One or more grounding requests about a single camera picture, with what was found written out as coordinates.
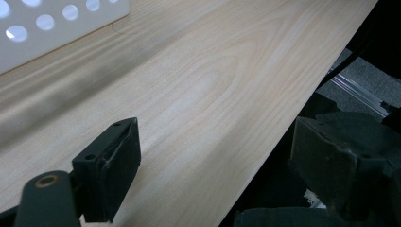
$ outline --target dark background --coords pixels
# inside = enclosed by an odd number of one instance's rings
[[[386,74],[401,79],[401,0],[379,0],[347,48]]]

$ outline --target white panel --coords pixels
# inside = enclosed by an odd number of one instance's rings
[[[0,0],[0,74],[129,11],[128,0]]]

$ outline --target wood grain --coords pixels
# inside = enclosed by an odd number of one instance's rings
[[[114,225],[217,226],[375,3],[132,0],[0,76],[0,210],[136,116],[143,161]]]

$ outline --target clamp jaw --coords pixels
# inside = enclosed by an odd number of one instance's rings
[[[113,222],[141,162],[136,118],[113,123],[72,161],[71,173],[30,180],[19,206],[0,214],[0,226],[80,226]]]

